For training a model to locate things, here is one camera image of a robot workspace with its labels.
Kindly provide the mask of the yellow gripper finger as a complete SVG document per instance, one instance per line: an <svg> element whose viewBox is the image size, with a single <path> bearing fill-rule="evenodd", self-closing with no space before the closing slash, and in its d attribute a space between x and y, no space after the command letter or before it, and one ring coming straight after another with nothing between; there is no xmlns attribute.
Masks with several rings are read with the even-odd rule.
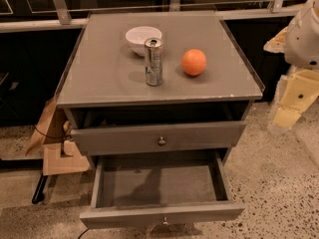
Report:
<svg viewBox="0 0 319 239"><path fill-rule="evenodd" d="M287 28L283 28L272 39L266 42L263 50L269 53L285 53L285 38Z"/></svg>
<svg viewBox="0 0 319 239"><path fill-rule="evenodd" d="M293 127L318 97L319 73L317 71L301 70L293 73L287 79L273 123L282 128Z"/></svg>

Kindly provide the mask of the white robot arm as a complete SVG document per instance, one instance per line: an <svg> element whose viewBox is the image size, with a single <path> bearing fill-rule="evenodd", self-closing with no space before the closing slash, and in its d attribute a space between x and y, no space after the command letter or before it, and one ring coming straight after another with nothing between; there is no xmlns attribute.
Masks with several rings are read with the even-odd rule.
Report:
<svg viewBox="0 0 319 239"><path fill-rule="evenodd" d="M283 77L285 89L272 120L275 126L292 128L319 96L319 0L308 0L263 49L283 53L294 68Z"/></svg>

